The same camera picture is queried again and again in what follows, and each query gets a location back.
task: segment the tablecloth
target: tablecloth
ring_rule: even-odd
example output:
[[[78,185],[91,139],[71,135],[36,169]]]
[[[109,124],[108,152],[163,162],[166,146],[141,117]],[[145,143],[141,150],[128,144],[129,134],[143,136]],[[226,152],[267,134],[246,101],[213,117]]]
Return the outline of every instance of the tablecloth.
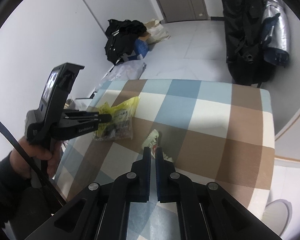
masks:
[[[88,110],[116,106],[139,96],[133,139],[96,141],[93,133],[72,139],[55,181],[67,200],[91,182],[103,185],[130,171],[153,129],[176,170],[193,181],[218,182],[261,218],[274,165],[274,124],[269,92],[196,80],[106,82]],[[152,160],[150,201],[131,203],[127,239],[179,239],[175,203],[157,202]]]

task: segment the metal screw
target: metal screw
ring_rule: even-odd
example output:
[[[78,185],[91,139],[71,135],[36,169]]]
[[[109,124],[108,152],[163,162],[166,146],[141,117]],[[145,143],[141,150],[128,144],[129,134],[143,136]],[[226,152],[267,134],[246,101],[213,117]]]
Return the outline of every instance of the metal screw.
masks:
[[[129,173],[127,174],[127,178],[128,178],[128,179],[134,179],[136,176],[137,176],[137,175],[136,175],[134,172],[129,172]]]
[[[88,188],[89,188],[90,190],[96,190],[96,189],[98,189],[98,187],[99,187],[98,183],[95,183],[95,182],[92,182],[92,183],[88,186]]]
[[[209,189],[211,189],[211,190],[216,190],[216,189],[218,189],[218,184],[212,182],[212,183],[209,184],[208,187],[209,187]]]
[[[180,174],[177,172],[173,172],[170,174],[170,178],[172,179],[179,179],[180,178]]]

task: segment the plaid tablecloth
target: plaid tablecloth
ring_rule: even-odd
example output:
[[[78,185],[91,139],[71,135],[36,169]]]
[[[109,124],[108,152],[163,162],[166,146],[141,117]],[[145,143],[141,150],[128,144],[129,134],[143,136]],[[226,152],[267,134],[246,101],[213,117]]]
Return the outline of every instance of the plaid tablecloth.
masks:
[[[134,96],[140,103],[132,140],[101,142],[90,133],[69,142],[55,177],[67,200],[91,182],[106,184],[130,171],[142,158],[143,141],[157,129],[178,172],[202,184],[218,182],[261,218],[274,165],[268,91],[195,80],[114,81],[101,87],[88,109]],[[154,163],[150,201],[131,204],[127,239],[179,239],[175,203],[157,202]]]

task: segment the silver jacket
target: silver jacket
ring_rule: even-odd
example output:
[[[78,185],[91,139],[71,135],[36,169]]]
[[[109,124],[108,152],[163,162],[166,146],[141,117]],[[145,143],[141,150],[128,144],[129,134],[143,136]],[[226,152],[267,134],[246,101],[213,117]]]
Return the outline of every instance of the silver jacket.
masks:
[[[269,36],[272,36],[268,48],[282,49],[290,53],[290,29],[286,13],[284,12],[285,3],[282,0],[265,0],[266,8],[263,13],[262,21],[280,13],[279,20],[272,28]]]

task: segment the display screen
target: display screen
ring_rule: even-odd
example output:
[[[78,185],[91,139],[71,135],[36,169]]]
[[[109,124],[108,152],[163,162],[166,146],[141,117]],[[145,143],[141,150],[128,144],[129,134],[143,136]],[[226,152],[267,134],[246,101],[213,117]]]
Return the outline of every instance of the display screen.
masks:
[[[60,69],[57,69],[57,70],[54,70],[51,72],[50,76],[49,76],[49,79],[46,83],[46,86],[44,88],[44,91],[43,91],[43,95],[42,95],[42,98],[48,103],[49,102],[49,99],[50,99],[50,95],[51,95],[51,92],[52,92],[52,89],[53,89],[53,85],[57,79],[57,76],[58,76],[58,73],[59,73],[59,70]]]

